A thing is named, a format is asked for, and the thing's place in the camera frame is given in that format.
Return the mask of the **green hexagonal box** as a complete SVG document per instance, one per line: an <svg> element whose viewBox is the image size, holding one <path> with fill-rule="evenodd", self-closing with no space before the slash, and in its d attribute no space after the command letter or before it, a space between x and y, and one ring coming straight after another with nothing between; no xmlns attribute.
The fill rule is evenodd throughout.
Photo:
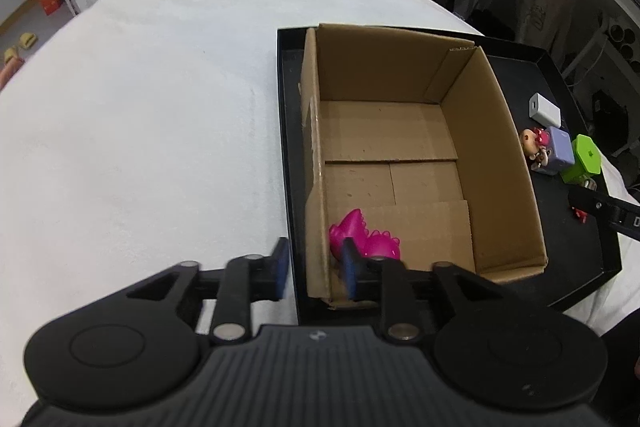
<svg viewBox="0 0 640 427"><path fill-rule="evenodd" d="M602 159L600 150L590 136L578 134L572 141L574 164L561 172L561 178L566 184L582 184L586 180L599 176Z"/></svg>

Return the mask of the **pink bear figurine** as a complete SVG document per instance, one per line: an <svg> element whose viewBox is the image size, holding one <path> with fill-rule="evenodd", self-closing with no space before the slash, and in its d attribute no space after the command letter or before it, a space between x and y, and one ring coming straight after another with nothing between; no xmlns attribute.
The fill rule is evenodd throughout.
<svg viewBox="0 0 640 427"><path fill-rule="evenodd" d="M390 231L370 230L359 208L350 210L341 222L329 227L330 251L336 260L342 259L346 239L354 242L361 257L400 259L400 239Z"/></svg>

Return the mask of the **purple cube toy figure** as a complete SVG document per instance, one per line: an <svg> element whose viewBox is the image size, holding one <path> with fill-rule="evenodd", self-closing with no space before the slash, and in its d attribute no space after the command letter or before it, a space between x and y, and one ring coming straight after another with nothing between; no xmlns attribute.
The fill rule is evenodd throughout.
<svg viewBox="0 0 640 427"><path fill-rule="evenodd" d="M544 172L554 176L575 165L573 145L566 131L555 127L549 127L546 131L549 135L548 164Z"/></svg>

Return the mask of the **small red-bow doll figurine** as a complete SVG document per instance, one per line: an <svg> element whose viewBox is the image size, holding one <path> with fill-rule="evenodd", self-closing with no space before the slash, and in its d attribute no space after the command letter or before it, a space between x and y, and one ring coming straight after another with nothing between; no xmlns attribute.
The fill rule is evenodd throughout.
<svg viewBox="0 0 640 427"><path fill-rule="evenodd" d="M532 162L530 169L539 170L549 164L550 134L546 129L527 128L520 134L524 155Z"/></svg>

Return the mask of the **blue red smurf figurine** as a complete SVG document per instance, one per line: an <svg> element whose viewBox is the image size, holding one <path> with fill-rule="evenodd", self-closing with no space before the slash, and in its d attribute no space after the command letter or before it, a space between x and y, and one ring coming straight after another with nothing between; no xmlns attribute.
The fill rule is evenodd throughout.
<svg viewBox="0 0 640 427"><path fill-rule="evenodd" d="M578 219L578 221L582 225L584 225L587 222L588 213L586 213L584 210L580 210L580 209L577 209L577 208L573 208L573 211L574 211L575 216Z"/></svg>

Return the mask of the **black rectangular tray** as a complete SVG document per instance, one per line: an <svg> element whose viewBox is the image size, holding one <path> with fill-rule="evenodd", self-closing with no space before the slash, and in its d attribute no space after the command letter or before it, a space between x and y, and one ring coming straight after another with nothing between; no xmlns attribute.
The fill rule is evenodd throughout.
<svg viewBox="0 0 640 427"><path fill-rule="evenodd" d="M306 174L299 94L305 37L305 28L281 28L277 38L283 176L288 236L292 243L293 286L299 323L337 324L344 319L344 313L307 293ZM559 106L563 124L570 132L585 132L585 121L547 51L486 36L476 36L473 40L485 51L515 124L524 124L528 114L526 101L529 95L538 92ZM620 273L618 237L614 230L596 219L580 223L567 206L570 188L561 180L540 174L534 179L533 187L550 263L544 273L513 282L508 287L530 303L566 311Z"/></svg>

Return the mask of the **white power adapter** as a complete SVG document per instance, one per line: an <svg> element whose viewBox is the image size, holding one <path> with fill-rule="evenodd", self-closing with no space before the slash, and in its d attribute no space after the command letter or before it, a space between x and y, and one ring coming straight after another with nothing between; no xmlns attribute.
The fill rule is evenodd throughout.
<svg viewBox="0 0 640 427"><path fill-rule="evenodd" d="M545 128L562 126L561 109L538 92L528 101L528 116Z"/></svg>

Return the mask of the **white towel cloth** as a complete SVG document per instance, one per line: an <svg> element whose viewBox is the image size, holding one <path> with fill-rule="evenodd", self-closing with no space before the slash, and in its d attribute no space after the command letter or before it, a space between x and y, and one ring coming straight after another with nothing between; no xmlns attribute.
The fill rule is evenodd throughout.
<svg viewBox="0 0 640 427"><path fill-rule="evenodd" d="M1 95L6 426L599 426L639 335L593 331L448 261L407 267L419 340L372 301L299 323L277 38L323 24L473 40L431 0L100 0ZM213 340L216 270L290 242L250 340Z"/></svg>

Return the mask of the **brown cardboard box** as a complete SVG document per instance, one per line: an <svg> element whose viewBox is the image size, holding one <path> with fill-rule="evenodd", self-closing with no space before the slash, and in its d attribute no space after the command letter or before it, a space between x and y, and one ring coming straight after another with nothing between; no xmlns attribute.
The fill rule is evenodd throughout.
<svg viewBox="0 0 640 427"><path fill-rule="evenodd" d="M535 191L510 109L473 40L323 24L300 75L307 293L348 298L329 229L359 210L408 268L448 261L496 283L546 269Z"/></svg>

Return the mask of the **beige tote bag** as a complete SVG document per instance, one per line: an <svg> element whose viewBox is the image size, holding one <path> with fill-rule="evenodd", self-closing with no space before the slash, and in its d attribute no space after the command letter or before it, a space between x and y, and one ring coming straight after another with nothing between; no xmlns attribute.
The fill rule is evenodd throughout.
<svg viewBox="0 0 640 427"><path fill-rule="evenodd" d="M559 60L564 53L576 0L518 0L515 41L547 50Z"/></svg>

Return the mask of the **yellow slipper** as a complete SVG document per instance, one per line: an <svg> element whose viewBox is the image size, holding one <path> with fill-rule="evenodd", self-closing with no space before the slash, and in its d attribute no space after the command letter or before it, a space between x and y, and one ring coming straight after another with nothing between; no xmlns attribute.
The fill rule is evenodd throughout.
<svg viewBox="0 0 640 427"><path fill-rule="evenodd" d="M18 45L23 50L31 49L38 42L38 37L32 32L23 32L18 39Z"/></svg>
<svg viewBox="0 0 640 427"><path fill-rule="evenodd" d="M4 51L3 62L8 64L12 60L14 60L14 58L19 58L19 57L20 57L20 54L18 54L17 48L15 46L10 46Z"/></svg>

